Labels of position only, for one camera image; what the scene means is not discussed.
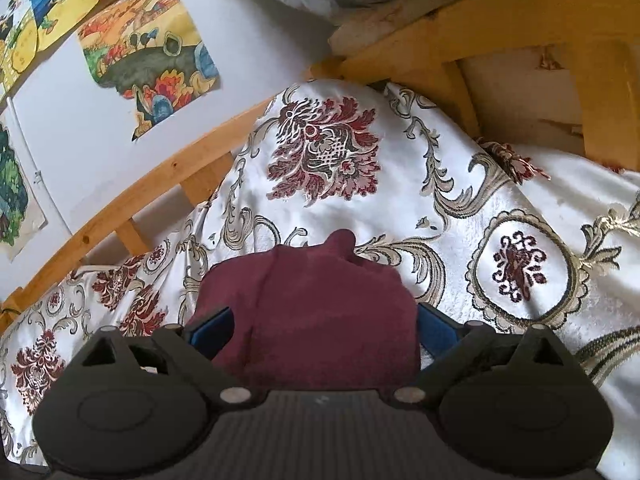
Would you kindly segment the maroon garment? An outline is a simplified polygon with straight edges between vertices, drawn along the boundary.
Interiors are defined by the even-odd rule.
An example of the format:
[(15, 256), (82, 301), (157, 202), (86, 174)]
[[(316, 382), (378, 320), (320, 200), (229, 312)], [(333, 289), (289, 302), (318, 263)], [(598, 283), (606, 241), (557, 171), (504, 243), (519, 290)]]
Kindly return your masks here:
[(256, 388), (393, 388), (420, 370), (411, 292), (394, 268), (357, 256), (349, 230), (216, 264), (189, 324), (222, 310), (233, 316), (232, 336), (200, 341), (219, 344), (213, 364)]

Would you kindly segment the floral white bedspread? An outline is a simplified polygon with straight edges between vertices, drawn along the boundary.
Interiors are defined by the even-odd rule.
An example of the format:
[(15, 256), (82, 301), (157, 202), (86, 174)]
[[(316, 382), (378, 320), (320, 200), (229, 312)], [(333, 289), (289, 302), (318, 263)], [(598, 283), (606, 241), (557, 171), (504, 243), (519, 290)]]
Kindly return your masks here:
[(146, 254), (70, 274), (1, 341), (1, 449), (42, 465), (32, 413), (103, 325), (184, 322), (208, 270), (346, 229), (417, 300), (520, 334), (542, 323), (608, 401), (599, 472), (639, 474), (639, 177), (548, 148), (471, 140), (433, 102), (389, 84), (287, 88), (215, 191)]

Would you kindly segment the blond child wall drawing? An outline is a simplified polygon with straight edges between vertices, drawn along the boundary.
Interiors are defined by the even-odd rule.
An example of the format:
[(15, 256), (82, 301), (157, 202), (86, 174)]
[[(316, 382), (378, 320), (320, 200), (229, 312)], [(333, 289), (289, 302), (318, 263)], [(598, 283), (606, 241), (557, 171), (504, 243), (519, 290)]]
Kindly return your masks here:
[(9, 262), (47, 225), (18, 157), (8, 110), (1, 114), (1, 255)]

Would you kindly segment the white wall conduit pipe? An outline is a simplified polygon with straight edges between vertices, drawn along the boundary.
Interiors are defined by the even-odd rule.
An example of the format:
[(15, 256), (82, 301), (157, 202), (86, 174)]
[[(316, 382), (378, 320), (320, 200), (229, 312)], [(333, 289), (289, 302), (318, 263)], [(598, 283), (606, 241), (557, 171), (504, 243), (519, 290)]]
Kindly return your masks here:
[(36, 161), (34, 154), (32, 154), (32, 149), (30, 148), (21, 119), (18, 118), (14, 99), (10, 96), (6, 98), (6, 109), (9, 111), (10, 118), (17, 130), (18, 137), (20, 138), (21, 156), (28, 160), (27, 167), (30, 172), (30, 178), (32, 179), (32, 189), (35, 191), (35, 196), (42, 203), (42, 210), (48, 214), (53, 214), (53, 218), (55, 218), (56, 223), (64, 229), (66, 238), (70, 238), (72, 236), (72, 230), (61, 214), (60, 208), (58, 208), (58, 205), (55, 203), (55, 200), (47, 186), (46, 180), (44, 180), (41, 168)]

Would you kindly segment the landscape flower wall drawing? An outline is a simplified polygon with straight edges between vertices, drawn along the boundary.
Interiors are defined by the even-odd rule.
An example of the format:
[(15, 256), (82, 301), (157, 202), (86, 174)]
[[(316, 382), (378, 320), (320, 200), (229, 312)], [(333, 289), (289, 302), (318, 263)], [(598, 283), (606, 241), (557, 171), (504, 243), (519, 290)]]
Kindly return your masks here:
[(134, 102), (132, 140), (217, 87), (218, 68), (181, 0), (119, 0), (78, 39), (96, 84)]

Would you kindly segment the wooden bed frame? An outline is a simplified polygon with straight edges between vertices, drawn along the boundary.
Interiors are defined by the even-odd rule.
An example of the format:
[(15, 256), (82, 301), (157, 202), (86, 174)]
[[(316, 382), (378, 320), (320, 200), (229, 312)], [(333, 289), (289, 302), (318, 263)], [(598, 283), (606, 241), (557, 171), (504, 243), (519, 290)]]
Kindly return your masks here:
[[(465, 58), (510, 49), (567, 50), (582, 107), (586, 155), (634, 169), (639, 165), (639, 0), (394, 0), (352, 14), (330, 37), (332, 54), (310, 66), (313, 77), (360, 84), (391, 79), (431, 96), (468, 133), (480, 131), (460, 72)], [(11, 324), (52, 285), (78, 268), (104, 238), (116, 235), (128, 252), (148, 249), (134, 216), (180, 186), (192, 203), (205, 200), (230, 168), (264, 110), (250, 100), (238, 114), (203, 130), (121, 192), (45, 263), (27, 285), (2, 302)]]

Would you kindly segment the yellow pineapple wall drawing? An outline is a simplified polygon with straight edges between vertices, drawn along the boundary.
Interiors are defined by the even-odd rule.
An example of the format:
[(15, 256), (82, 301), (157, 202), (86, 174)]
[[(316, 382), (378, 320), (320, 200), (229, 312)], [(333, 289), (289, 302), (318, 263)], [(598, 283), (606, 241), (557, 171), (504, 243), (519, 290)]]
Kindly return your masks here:
[(1, 14), (1, 97), (4, 98), (38, 52), (32, 0), (9, 0)]

